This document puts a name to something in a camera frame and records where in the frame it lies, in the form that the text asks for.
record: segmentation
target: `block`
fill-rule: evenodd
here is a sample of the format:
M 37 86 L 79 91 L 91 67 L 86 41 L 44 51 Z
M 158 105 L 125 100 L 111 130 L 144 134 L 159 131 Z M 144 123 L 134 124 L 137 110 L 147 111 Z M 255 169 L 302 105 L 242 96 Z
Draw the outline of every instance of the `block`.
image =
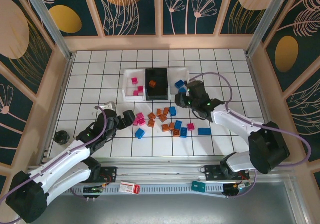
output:
M 169 113 L 169 108 L 165 108 L 163 111 L 163 114 L 168 115 L 168 113 Z
M 138 118 L 135 118 L 134 122 L 133 122 L 134 126 L 138 126 Z
M 145 121 L 145 119 L 143 118 L 143 119 L 139 119 L 139 120 L 138 120 L 138 123 L 139 123 L 140 126 L 142 126 L 142 125 L 146 124 L 146 121 Z
M 180 130 L 181 125 L 182 125 L 182 121 L 176 120 L 174 129 Z
M 148 122 L 148 127 L 154 128 L 155 127 L 155 121 L 153 119 L 150 119 Z
M 188 123 L 186 126 L 188 127 L 188 130 L 190 130 L 190 131 L 195 129 L 195 125 L 193 123 Z
M 162 131 L 163 132 L 169 131 L 169 125 L 168 124 L 162 124 Z
M 139 129 L 135 132 L 135 137 L 138 138 L 138 139 L 141 139 L 141 138 L 144 136 L 145 133 L 146 133 L 146 132 L 145 132 L 144 130 L 142 130 L 141 128 L 139 128 Z
M 180 137 L 187 138 L 187 133 L 188 133 L 187 128 L 182 127 L 181 130 L 180 130 Z
M 155 115 L 154 113 L 150 113 L 150 114 L 148 115 L 148 117 L 149 117 L 150 119 L 155 119 L 155 118 L 156 118 L 156 115 Z
M 138 79 L 137 78 L 132 78 L 132 84 L 138 84 Z
M 138 114 L 136 115 L 136 117 L 138 118 L 138 120 L 140 120 L 140 119 L 145 119 L 145 116 L 144 116 L 143 113 L 138 113 Z
M 138 86 L 138 93 L 143 93 L 143 92 L 144 92 L 144 87 Z
M 153 80 L 151 80 L 150 82 L 149 82 L 149 86 L 151 87 L 151 88 L 154 88 L 155 86 L 156 86 L 156 82 L 154 82 Z
M 210 128 L 198 128 L 198 135 L 211 135 Z
M 166 115 L 161 114 L 161 115 L 159 116 L 159 119 L 160 119 L 162 122 L 164 122 L 164 121 L 167 120 L 168 118 L 167 118 Z
M 170 115 L 171 116 L 176 116 L 177 115 L 177 111 L 176 111 L 175 107 L 170 107 L 169 111 L 170 111 Z
M 179 93 L 186 93 L 186 92 L 187 92 L 187 90 L 185 88 L 180 88 L 179 89 Z
M 177 83 L 175 83 L 175 87 L 176 88 L 182 88 L 184 86 L 185 82 L 183 82 L 182 80 L 179 80 Z
M 175 123 L 170 123 L 169 124 L 169 128 L 172 131 L 173 129 L 175 129 Z
M 156 109 L 156 116 L 159 117 L 162 114 L 162 110 L 157 108 Z
M 174 129 L 173 130 L 173 136 L 174 137 L 180 137 L 180 130 Z

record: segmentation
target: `pink block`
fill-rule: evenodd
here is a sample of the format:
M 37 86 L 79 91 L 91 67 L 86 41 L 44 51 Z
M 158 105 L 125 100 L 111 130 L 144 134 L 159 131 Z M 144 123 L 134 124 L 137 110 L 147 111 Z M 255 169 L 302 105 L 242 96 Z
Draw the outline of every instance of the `pink block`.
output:
M 143 86 L 138 86 L 138 92 L 143 93 L 144 92 L 144 87 Z
M 193 124 L 193 123 L 189 123 L 189 124 L 187 124 L 187 127 L 188 127 L 188 130 L 190 130 L 190 131 L 192 131 L 192 130 L 194 130 L 194 129 L 195 129 L 195 126 L 194 126 L 194 124 Z
M 138 123 L 140 124 L 140 126 L 142 126 L 142 125 L 146 124 L 146 121 L 144 119 L 140 119 L 138 121 Z
M 134 126 L 138 126 L 138 118 L 135 118 L 134 122 L 133 122 Z
M 138 84 L 138 79 L 137 78 L 132 78 L 132 84 Z
M 143 115 L 143 113 L 138 113 L 136 117 L 138 118 L 138 120 L 145 119 L 145 116 Z

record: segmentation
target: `dark blue wallpaper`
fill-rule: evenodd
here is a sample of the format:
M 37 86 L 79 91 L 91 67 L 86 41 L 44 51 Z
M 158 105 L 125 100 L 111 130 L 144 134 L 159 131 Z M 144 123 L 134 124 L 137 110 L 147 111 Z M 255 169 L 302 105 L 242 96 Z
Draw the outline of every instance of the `dark blue wallpaper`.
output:
M 222 1 L 163 0 L 163 34 L 213 34 Z
M 296 0 L 266 48 L 285 91 L 320 55 L 319 0 Z
M 29 89 L 37 93 L 52 54 L 52 49 L 19 0 L 0 1 L 7 5 L 6 8 L 17 14 L 14 16 L 4 13 L 5 16 L 0 17 L 13 25 L 11 26 L 13 33 L 10 40 L 1 40 L 1 46 L 4 48 L 6 45 L 10 45 L 10 49 L 14 50 L 13 54 L 10 54 L 8 51 L 4 52 L 5 49 L 2 48 L 0 50 L 0 61 Z M 24 28 L 24 33 L 20 33 L 21 28 Z
M 106 36 L 155 35 L 155 0 L 94 0 Z
M 320 158 L 320 70 L 286 101 L 298 133 L 312 147 L 309 161 Z
M 33 102 L 0 74 L 0 163 L 11 165 Z

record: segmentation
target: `white grid floor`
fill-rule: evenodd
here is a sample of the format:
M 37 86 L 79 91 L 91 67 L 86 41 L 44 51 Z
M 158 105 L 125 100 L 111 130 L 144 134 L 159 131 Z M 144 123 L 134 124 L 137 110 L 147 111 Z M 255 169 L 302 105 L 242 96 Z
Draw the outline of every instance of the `white grid floor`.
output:
M 122 96 L 123 73 L 128 68 L 186 67 L 190 77 L 205 72 L 219 72 L 233 86 L 233 101 L 230 108 L 247 117 L 264 122 L 257 94 L 243 50 L 193 49 L 193 50 L 117 50 L 78 51 L 70 79 L 56 122 L 56 131 L 66 130 L 70 136 L 77 136 L 97 117 L 94 107 L 108 101 L 116 103 L 118 115 L 132 109 L 135 114 L 143 112 L 147 118 L 157 108 L 175 106 L 177 115 L 164 123 L 182 121 L 186 127 L 192 122 L 194 131 L 188 131 L 187 138 L 172 137 L 171 132 L 162 132 L 159 119 L 152 129 L 142 126 L 145 136 L 139 140 L 131 126 L 119 130 L 112 142 L 93 154 L 93 157 L 142 157 L 142 156 L 210 156 L 227 155 L 234 151 L 246 151 L 246 142 L 223 126 L 197 119 L 189 109 L 177 107 L 174 97 L 171 101 L 124 103 Z M 218 76 L 199 77 L 205 84 L 210 98 L 227 101 L 230 91 Z M 198 136 L 198 128 L 211 128 L 212 136 Z M 48 157 L 55 157 L 66 146 L 53 140 Z

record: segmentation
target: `purple cable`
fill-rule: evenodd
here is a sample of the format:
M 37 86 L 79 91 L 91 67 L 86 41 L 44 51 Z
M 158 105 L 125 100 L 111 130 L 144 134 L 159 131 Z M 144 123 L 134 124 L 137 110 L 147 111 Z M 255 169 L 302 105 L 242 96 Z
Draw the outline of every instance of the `purple cable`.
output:
M 108 119 L 107 119 L 107 116 L 106 116 L 106 113 L 105 113 L 104 110 L 103 110 L 101 107 L 99 107 L 99 106 L 96 106 L 95 109 L 100 109 L 101 112 L 102 112 L 102 114 L 103 114 L 103 117 L 104 117 L 104 125 L 103 125 L 103 129 L 102 129 L 101 133 L 100 133 L 98 136 L 96 136 L 94 139 L 90 140 L 89 142 L 86 142 L 86 143 L 84 143 L 84 144 L 82 144 L 82 145 L 80 145 L 80 146 L 78 146 L 78 147 L 72 148 L 72 149 L 70 150 L 70 152 L 75 151 L 75 150 L 77 150 L 77 149 L 79 149 L 79 148 L 82 148 L 82 147 L 84 147 L 84 146 L 86 146 L 86 145 L 89 145 L 89 144 L 95 142 L 96 140 L 98 140 L 98 139 L 104 134 L 104 132 L 105 132 L 105 130 L 106 130 L 106 128 L 107 128 L 107 120 L 108 120 Z M 69 155 L 69 153 L 63 154 L 61 157 L 59 157 L 59 158 L 56 159 L 54 162 L 52 162 L 50 165 L 48 165 L 46 168 L 44 168 L 44 169 L 41 171 L 41 173 L 43 174 L 44 172 L 46 172 L 49 168 L 51 168 L 54 164 L 56 164 L 58 161 L 60 161 L 62 158 L 64 158 L 64 157 L 67 156 L 67 155 Z M 40 176 L 40 174 L 38 173 L 38 174 L 34 175 L 33 177 L 29 178 L 28 180 L 24 181 L 23 183 L 19 184 L 19 185 L 16 186 L 15 188 L 13 188 L 11 191 L 9 191 L 7 194 L 5 194 L 5 195 L 0 199 L 0 204 L 1 204 L 9 195 L 11 195 L 13 192 L 15 192 L 15 191 L 18 190 L 20 187 L 22 187 L 22 186 L 24 186 L 25 184 L 31 182 L 32 180 L 36 179 L 36 178 L 39 177 L 39 176 Z M 11 221 L 11 222 L 8 222 L 8 223 L 0 222 L 0 224 L 14 224 L 14 223 L 20 221 L 21 219 L 22 219 L 22 218 L 20 217 L 20 218 L 14 220 L 14 221 Z

